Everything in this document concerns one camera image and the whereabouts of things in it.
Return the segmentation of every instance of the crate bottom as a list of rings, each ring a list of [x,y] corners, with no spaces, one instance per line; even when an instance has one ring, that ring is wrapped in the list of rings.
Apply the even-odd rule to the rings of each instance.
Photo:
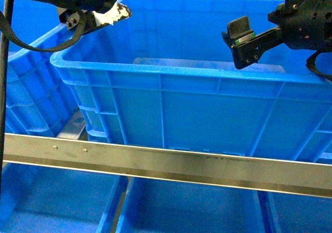
[[[46,216],[35,212],[14,211],[3,227],[5,233],[11,232],[57,232],[86,233],[96,232],[98,223],[74,218]]]
[[[155,66],[173,66],[188,68],[212,68],[216,70],[236,71],[233,62],[223,61],[203,61],[188,59],[167,59],[167,58],[136,58],[133,64],[155,65]],[[267,72],[267,73],[286,73],[285,69],[275,64],[255,63],[242,71]]]
[[[117,233],[264,232],[257,192],[132,178]]]
[[[3,172],[0,232],[95,233],[119,201],[120,176],[9,164]]]

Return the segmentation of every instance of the plastic storage bin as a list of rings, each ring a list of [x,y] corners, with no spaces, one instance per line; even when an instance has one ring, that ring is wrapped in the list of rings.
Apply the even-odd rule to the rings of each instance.
[[[42,48],[58,44],[70,32],[55,29],[32,43]],[[20,50],[8,59],[6,132],[57,136],[77,103],[50,64],[51,53]]]
[[[133,178],[116,233],[265,232],[256,191]]]
[[[316,161],[332,140],[332,85],[311,51],[285,45],[243,71],[221,32],[249,15],[260,33],[283,0],[120,0],[133,16],[55,53],[89,139]],[[320,67],[330,67],[331,54]]]
[[[332,200],[259,192],[270,233],[332,232]]]
[[[3,3],[4,0],[0,0],[1,10]],[[41,47],[58,44],[70,36],[66,31],[58,33],[63,26],[52,30],[58,24],[55,6],[15,0],[12,27],[24,42],[37,39],[33,45]],[[51,53],[20,49],[10,44],[6,132],[57,136],[77,103],[50,64]]]
[[[109,233],[127,178],[8,164],[0,232]]]

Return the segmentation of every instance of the black cable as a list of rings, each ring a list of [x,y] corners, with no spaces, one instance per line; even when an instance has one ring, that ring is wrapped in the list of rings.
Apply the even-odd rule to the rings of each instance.
[[[306,65],[306,67],[307,67],[308,70],[310,70],[311,72],[315,73],[316,75],[325,77],[327,80],[332,81],[332,74],[327,74],[327,73],[321,72],[321,71],[319,71],[317,69],[316,59],[322,53],[325,53],[325,52],[323,52],[323,51],[317,51],[313,55],[311,55],[310,58],[307,59],[307,65]]]
[[[14,0],[5,0],[4,15],[11,24]],[[7,87],[7,65],[8,65],[9,40],[1,34],[0,41],[0,197],[2,164],[4,160],[5,127],[6,127],[6,87]]]

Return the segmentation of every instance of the metal bar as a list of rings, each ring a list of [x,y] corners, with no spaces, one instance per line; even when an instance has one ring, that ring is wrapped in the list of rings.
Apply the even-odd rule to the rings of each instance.
[[[71,140],[83,140],[82,138],[86,134],[86,124],[81,111],[77,107],[66,126],[64,126],[57,137]]]
[[[7,162],[332,198],[332,166],[6,134]]]

